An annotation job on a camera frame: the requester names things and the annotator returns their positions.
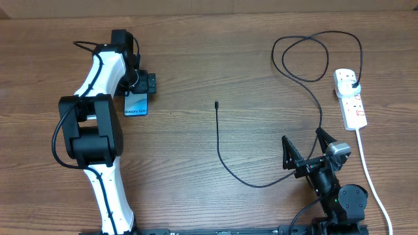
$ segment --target wooden table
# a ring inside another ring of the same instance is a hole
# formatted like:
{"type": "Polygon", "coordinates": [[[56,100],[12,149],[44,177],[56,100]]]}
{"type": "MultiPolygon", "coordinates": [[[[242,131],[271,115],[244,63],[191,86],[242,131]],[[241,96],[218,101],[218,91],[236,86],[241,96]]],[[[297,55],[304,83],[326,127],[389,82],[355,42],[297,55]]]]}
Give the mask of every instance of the wooden table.
{"type": "MultiPolygon", "coordinates": [[[[418,229],[418,15],[416,12],[238,14],[0,21],[0,234],[77,234],[99,230],[93,190],[82,171],[59,166],[50,151],[61,96],[72,95],[91,67],[74,40],[110,42],[111,29],[138,38],[142,68],[157,75],[146,117],[124,117],[123,184],[141,228],[248,228],[289,224],[314,200],[303,179],[253,189],[234,179],[216,154],[214,101],[219,100],[221,152],[243,180],[264,184],[281,168],[281,136],[307,155],[318,125],[317,106],[270,62],[273,42],[286,35],[349,31],[364,48],[362,97],[369,125],[361,130],[376,190],[395,234],[418,229]]],[[[358,46],[345,35],[318,37],[330,65],[308,84],[323,107],[323,128],[353,150],[340,183],[371,192],[354,132],[344,130],[333,90],[338,68],[359,70],[358,46]]],[[[277,47],[277,57],[294,40],[277,47]]],[[[325,66],[320,45],[292,49],[286,63],[312,79],[325,66]]],[[[65,153],[60,134],[58,152],[65,153]]],[[[300,218],[322,216],[316,205],[300,218]]],[[[387,225],[371,196],[364,224],[387,225]]]]}

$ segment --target power strip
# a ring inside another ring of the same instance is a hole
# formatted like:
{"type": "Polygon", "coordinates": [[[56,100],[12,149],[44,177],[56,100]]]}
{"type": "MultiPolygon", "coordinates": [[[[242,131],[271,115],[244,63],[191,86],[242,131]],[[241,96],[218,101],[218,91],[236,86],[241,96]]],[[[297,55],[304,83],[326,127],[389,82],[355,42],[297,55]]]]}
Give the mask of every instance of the power strip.
{"type": "Polygon", "coordinates": [[[374,189],[372,179],[367,170],[366,160],[364,159],[363,146],[361,144],[360,138],[360,128],[367,125],[366,114],[364,113],[363,103],[360,96],[360,84],[358,87],[352,87],[351,84],[355,82],[356,77],[354,71],[350,69],[337,69],[334,72],[334,81],[335,81],[335,92],[340,101],[341,115],[344,121],[344,127],[348,131],[355,131],[357,135],[357,141],[359,143],[359,151],[361,163],[363,165],[364,174],[366,175],[367,182],[372,190],[373,196],[378,202],[380,209],[382,210],[388,230],[389,235],[393,234],[392,222],[389,218],[388,213],[386,212],[383,203],[378,197],[376,190],[374,189]]]}
{"type": "Polygon", "coordinates": [[[341,89],[338,88],[341,87],[341,84],[350,84],[352,81],[356,81],[354,71],[350,69],[337,69],[334,72],[334,81],[346,130],[355,131],[356,129],[365,127],[367,125],[367,120],[359,89],[353,88],[351,91],[346,90],[345,95],[342,98],[340,97],[341,95],[339,95],[341,89]]]}

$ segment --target white robotic arm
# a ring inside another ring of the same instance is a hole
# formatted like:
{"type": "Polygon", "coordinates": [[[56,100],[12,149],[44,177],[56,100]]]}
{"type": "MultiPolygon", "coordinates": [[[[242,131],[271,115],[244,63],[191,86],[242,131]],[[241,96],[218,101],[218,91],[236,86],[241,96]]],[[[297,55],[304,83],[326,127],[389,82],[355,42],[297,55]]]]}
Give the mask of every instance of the white robotic arm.
{"type": "MultiPolygon", "coordinates": [[[[94,83],[93,88],[86,96],[95,97],[96,95],[102,93],[111,94],[113,98],[119,81],[126,72],[125,60],[123,59],[121,53],[116,52],[100,52],[99,56],[101,57],[104,65],[99,77],[94,83]]],[[[93,65],[91,66],[90,73],[83,85],[74,93],[74,95],[81,95],[86,91],[99,69],[99,63],[99,58],[96,55],[93,56],[93,65]]]]}
{"type": "MultiPolygon", "coordinates": [[[[125,189],[123,188],[120,175],[120,157],[115,158],[111,167],[107,167],[106,164],[92,164],[89,167],[101,174],[104,189],[107,194],[108,205],[112,212],[112,219],[118,231],[117,234],[125,234],[125,232],[132,231],[135,217],[126,200],[125,189]]],[[[102,217],[102,232],[109,235],[114,234],[113,224],[108,216],[100,182],[92,171],[84,170],[84,172],[93,186],[99,205],[102,217]]]]}
{"type": "Polygon", "coordinates": [[[78,163],[71,168],[85,169],[99,205],[103,225],[95,234],[137,234],[120,174],[123,134],[112,102],[114,95],[127,91],[155,93],[155,75],[138,70],[139,54],[133,54],[133,39],[122,29],[112,31],[111,44],[87,42],[96,45],[91,70],[74,96],[59,101],[67,153],[78,163]],[[97,126],[80,127],[78,122],[87,119],[96,119],[97,126]]]}

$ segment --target black cable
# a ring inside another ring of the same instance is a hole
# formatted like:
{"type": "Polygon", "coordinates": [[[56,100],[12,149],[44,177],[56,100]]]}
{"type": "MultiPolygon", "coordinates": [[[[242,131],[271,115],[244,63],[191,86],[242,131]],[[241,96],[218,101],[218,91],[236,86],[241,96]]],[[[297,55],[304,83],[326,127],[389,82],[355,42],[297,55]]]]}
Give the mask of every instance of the black cable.
{"type": "Polygon", "coordinates": [[[305,208],[303,208],[300,212],[298,212],[295,216],[295,218],[293,218],[292,223],[290,223],[289,226],[289,232],[288,235],[292,235],[292,229],[293,229],[293,225],[295,225],[296,221],[299,219],[299,217],[305,212],[307,211],[309,208],[311,208],[313,205],[317,204],[317,202],[319,202],[321,200],[321,198],[317,198],[316,200],[314,200],[311,204],[307,205],[305,208]]]}
{"type": "Polygon", "coordinates": [[[332,174],[332,178],[333,178],[333,184],[332,184],[332,187],[331,187],[331,189],[330,189],[330,192],[332,191],[332,190],[334,190],[334,187],[335,187],[335,184],[336,184],[336,182],[338,181],[337,180],[337,176],[335,175],[335,170],[334,170],[334,167],[332,166],[332,162],[334,162],[334,159],[332,158],[332,157],[330,157],[329,158],[329,166],[330,166],[330,168],[331,168],[331,174],[332,174]]]}
{"type": "Polygon", "coordinates": [[[80,45],[80,44],[90,44],[90,45],[97,46],[99,44],[94,43],[94,42],[84,42],[84,41],[75,41],[75,42],[73,42],[73,44],[76,45],[76,46],[78,46],[79,48],[82,48],[82,49],[85,49],[85,50],[91,52],[93,55],[96,55],[97,58],[99,59],[99,68],[97,69],[96,75],[94,76],[93,80],[89,84],[89,86],[86,89],[86,91],[83,92],[83,94],[81,94],[81,96],[79,96],[79,98],[76,100],[76,102],[64,113],[64,115],[62,116],[62,118],[59,120],[59,122],[57,124],[57,127],[55,128],[54,134],[52,135],[52,145],[51,145],[51,147],[52,147],[52,155],[54,156],[55,160],[61,166],[64,166],[66,168],[71,168],[71,169],[89,170],[89,171],[93,172],[96,175],[96,178],[99,180],[99,183],[100,183],[100,186],[101,186],[101,189],[102,189],[103,198],[104,198],[104,204],[106,206],[106,210],[108,212],[108,217],[110,219],[110,222],[112,223],[112,227],[113,227],[114,234],[117,234],[116,224],[114,222],[112,212],[110,211],[110,206],[109,206],[108,199],[107,199],[107,194],[106,194],[106,191],[105,191],[105,185],[103,184],[103,179],[102,179],[101,175],[95,169],[90,168],[90,167],[82,168],[80,166],[74,166],[74,165],[70,165],[70,164],[64,163],[58,157],[58,154],[57,154],[57,151],[56,151],[57,136],[58,136],[58,132],[59,132],[60,128],[63,125],[63,122],[65,121],[65,119],[67,118],[67,116],[69,115],[69,113],[71,112],[71,110],[73,110],[75,108],[75,106],[90,92],[90,90],[94,86],[94,83],[96,82],[97,78],[99,77],[100,72],[101,72],[102,67],[103,67],[103,60],[102,60],[101,56],[97,52],[93,51],[91,48],[88,48],[86,46],[80,45]]]}
{"type": "Polygon", "coordinates": [[[274,64],[274,66],[275,66],[275,68],[282,74],[282,75],[284,75],[284,76],[286,76],[286,77],[288,77],[288,78],[290,78],[291,80],[293,80],[293,81],[295,81],[296,83],[298,83],[296,80],[294,80],[294,78],[296,78],[297,80],[300,80],[300,81],[303,81],[303,82],[317,82],[317,81],[319,81],[320,79],[322,79],[322,77],[324,77],[324,75],[325,75],[325,73],[327,72],[327,70],[328,70],[328,64],[329,64],[329,53],[328,53],[328,48],[321,42],[321,41],[319,41],[319,40],[317,40],[317,39],[315,39],[315,38],[313,38],[314,36],[317,36],[317,35],[320,35],[320,34],[324,34],[324,33],[342,33],[342,34],[345,34],[345,35],[350,35],[350,36],[352,36],[356,41],[357,41],[357,43],[359,44],[359,48],[360,48],[360,69],[359,69],[359,78],[357,79],[357,81],[356,81],[356,83],[354,83],[353,84],[353,87],[357,87],[358,85],[359,85],[359,83],[360,83],[360,79],[361,79],[361,73],[362,73],[362,64],[363,64],[363,50],[362,50],[362,46],[361,46],[361,43],[360,43],[360,40],[354,35],[354,34],[351,34],[351,33],[347,33],[347,32],[343,32],[343,31],[335,31],[335,30],[331,30],[331,31],[323,31],[323,32],[319,32],[319,33],[315,33],[315,34],[313,34],[313,35],[310,35],[310,36],[286,36],[286,37],[281,37],[281,38],[279,38],[278,40],[276,40],[275,41],[275,43],[273,44],[273,49],[272,49],[272,62],[273,62],[273,64],[274,64]],[[292,45],[290,45],[284,52],[283,52],[283,54],[281,55],[281,63],[282,63],[282,65],[283,65],[283,67],[284,67],[284,69],[292,76],[292,77],[290,77],[289,75],[287,75],[287,74],[284,74],[278,67],[277,67],[277,65],[276,65],[276,63],[274,62],[274,56],[273,56],[273,53],[274,53],[274,47],[276,46],[276,44],[280,41],[280,40],[283,40],[283,39],[293,39],[293,38],[300,38],[300,40],[298,40],[298,41],[296,41],[295,43],[293,43],[292,45]],[[303,78],[300,78],[300,77],[298,77],[298,76],[296,76],[296,75],[294,75],[292,72],[290,72],[289,71],[289,69],[287,69],[287,67],[285,66],[285,63],[284,63],[284,57],[285,57],[285,54],[286,54],[286,52],[288,51],[288,50],[290,50],[290,48],[292,48],[292,47],[294,47],[296,44],[298,44],[298,43],[300,43],[300,42],[303,42],[303,41],[305,41],[305,40],[313,40],[313,41],[316,41],[316,42],[318,42],[322,47],[324,47],[324,49],[325,49],[325,53],[327,54],[327,64],[325,65],[325,70],[324,70],[324,72],[322,73],[322,75],[319,77],[319,78],[317,78],[317,79],[315,79],[315,80],[306,80],[306,79],[303,79],[303,78]]]}
{"type": "MultiPolygon", "coordinates": [[[[293,175],[296,172],[294,170],[291,173],[287,174],[286,176],[284,176],[284,177],[282,177],[282,178],[280,178],[280,179],[278,179],[278,180],[276,180],[276,181],[274,181],[272,183],[268,183],[266,185],[252,185],[250,183],[245,182],[244,180],[241,180],[238,176],[236,176],[231,170],[229,170],[228,166],[223,162],[222,157],[221,157],[221,153],[219,152],[219,121],[218,121],[218,118],[217,118],[217,110],[218,110],[218,108],[219,108],[219,102],[216,101],[215,102],[215,110],[216,110],[216,148],[217,148],[217,156],[219,157],[219,160],[221,161],[223,167],[225,167],[225,169],[227,169],[227,171],[232,176],[234,176],[239,182],[243,183],[244,185],[247,185],[247,186],[250,186],[250,187],[254,187],[254,188],[260,189],[260,188],[269,187],[271,185],[274,185],[276,183],[279,183],[280,181],[288,178],[289,176],[293,175]]],[[[317,140],[318,140],[318,138],[316,138],[315,139],[315,142],[313,143],[313,147],[312,147],[312,150],[311,150],[311,152],[309,154],[308,159],[312,156],[312,153],[314,152],[314,149],[315,149],[315,145],[316,145],[317,140]]]]}
{"type": "MultiPolygon", "coordinates": [[[[356,83],[353,84],[353,87],[357,87],[358,84],[359,84],[359,82],[360,82],[360,78],[361,78],[362,63],[363,63],[363,52],[362,52],[362,46],[361,46],[360,40],[355,35],[353,35],[351,33],[343,32],[343,31],[323,31],[323,32],[319,32],[319,33],[316,33],[316,34],[307,36],[307,37],[305,37],[305,36],[286,36],[286,37],[281,37],[281,38],[279,38],[278,40],[276,40],[274,42],[273,48],[272,48],[272,53],[271,53],[272,62],[273,62],[274,67],[277,69],[277,71],[279,71],[282,75],[284,75],[288,79],[290,79],[290,80],[296,82],[297,84],[299,84],[300,86],[302,86],[312,96],[312,98],[315,100],[316,104],[318,105],[318,109],[319,109],[319,127],[322,126],[322,116],[323,116],[321,104],[319,103],[319,101],[317,100],[317,98],[315,97],[315,95],[309,90],[309,88],[307,88],[304,84],[302,84],[302,82],[317,82],[317,81],[320,81],[320,79],[322,79],[322,77],[324,77],[324,75],[327,73],[328,65],[329,65],[329,52],[328,52],[328,48],[320,40],[317,40],[317,39],[313,38],[314,36],[320,35],[320,34],[323,34],[323,33],[342,33],[342,34],[350,35],[350,36],[354,37],[357,40],[357,42],[359,43],[359,48],[360,48],[360,71],[359,71],[359,78],[357,79],[356,83]],[[290,75],[288,75],[288,74],[285,74],[283,71],[281,71],[278,68],[276,62],[274,61],[274,49],[275,49],[277,43],[280,40],[283,40],[283,39],[291,39],[291,38],[300,38],[300,40],[298,40],[295,43],[293,43],[292,45],[290,45],[283,52],[283,54],[281,56],[281,63],[283,65],[283,68],[290,74],[290,75]],[[298,44],[300,42],[303,42],[305,40],[313,40],[313,41],[318,42],[322,47],[324,47],[325,53],[327,55],[327,64],[325,65],[324,72],[322,73],[322,75],[319,78],[317,78],[315,80],[307,80],[307,79],[303,79],[303,78],[300,78],[300,77],[294,75],[292,72],[289,71],[289,69],[287,69],[287,67],[285,65],[285,62],[284,62],[284,57],[285,57],[286,52],[288,50],[290,50],[290,48],[292,48],[296,44],[298,44]]],[[[239,182],[243,183],[244,185],[250,186],[250,187],[263,188],[263,187],[268,187],[268,186],[274,185],[276,183],[279,183],[280,181],[288,178],[289,176],[291,176],[292,174],[295,173],[295,171],[293,171],[292,173],[290,173],[290,174],[288,174],[288,175],[286,175],[286,176],[284,176],[284,177],[282,177],[282,178],[280,178],[280,179],[278,179],[278,180],[276,180],[276,181],[274,181],[272,183],[269,183],[269,184],[266,184],[266,185],[262,185],[262,186],[257,186],[257,185],[252,185],[250,183],[246,183],[245,181],[241,180],[238,176],[236,176],[231,170],[229,170],[228,166],[223,162],[222,157],[221,157],[221,154],[219,152],[219,128],[218,128],[218,117],[217,117],[217,109],[218,108],[219,108],[219,103],[218,103],[218,101],[216,101],[215,102],[215,109],[216,109],[216,142],[217,142],[217,155],[218,155],[219,160],[221,161],[222,165],[225,167],[225,169],[227,169],[227,171],[232,176],[234,176],[239,182]]],[[[311,150],[311,152],[310,152],[310,154],[308,156],[308,159],[312,156],[312,153],[314,152],[314,149],[315,149],[317,140],[318,140],[318,136],[315,137],[315,141],[313,142],[312,150],[311,150]]]]}
{"type": "Polygon", "coordinates": [[[314,186],[312,185],[311,181],[309,180],[309,177],[308,176],[305,176],[305,178],[306,178],[306,181],[309,184],[309,187],[311,187],[311,189],[314,189],[314,186]]]}
{"type": "Polygon", "coordinates": [[[139,69],[139,61],[140,61],[139,43],[138,43],[137,38],[133,37],[133,40],[135,40],[135,43],[137,44],[137,58],[136,58],[136,61],[135,61],[135,68],[139,69]]]}

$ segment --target robotic arm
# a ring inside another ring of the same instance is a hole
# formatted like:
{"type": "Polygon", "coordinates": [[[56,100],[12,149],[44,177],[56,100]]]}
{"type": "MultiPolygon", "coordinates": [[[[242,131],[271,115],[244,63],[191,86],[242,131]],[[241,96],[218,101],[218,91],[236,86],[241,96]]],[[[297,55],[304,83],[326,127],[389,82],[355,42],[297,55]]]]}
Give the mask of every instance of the robotic arm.
{"type": "Polygon", "coordinates": [[[133,53],[133,40],[136,39],[132,34],[117,29],[112,31],[110,44],[95,44],[86,81],[73,96],[59,100],[67,153],[77,160],[78,168],[85,169],[99,205],[103,225],[102,231],[95,234],[138,232],[121,180],[123,135],[112,101],[114,95],[156,92],[155,74],[139,71],[140,55],[133,53]],[[88,119],[96,119],[97,126],[79,126],[79,122],[88,119]]]}
{"type": "Polygon", "coordinates": [[[335,172],[339,171],[351,153],[350,147],[338,142],[323,129],[316,131],[323,156],[303,159],[290,140],[283,136],[283,169],[295,169],[295,177],[306,177],[316,191],[325,217],[317,218],[311,225],[290,225],[276,228],[227,230],[141,230],[129,207],[120,174],[120,156],[123,151],[123,134],[113,104],[113,96],[154,94],[155,74],[139,69],[139,50],[133,53],[136,39],[124,29],[112,31],[110,44],[94,44],[93,65],[84,84],[73,96],[59,100],[61,121],[54,133],[52,152],[57,161],[66,167],[84,169],[89,178],[102,217],[102,229],[96,235],[367,235],[364,209],[368,194],[361,186],[340,186],[335,172]],[[80,127],[78,123],[96,119],[97,126],[80,127]],[[55,141],[62,126],[65,146],[77,166],[63,163],[56,155],[55,141]]]}

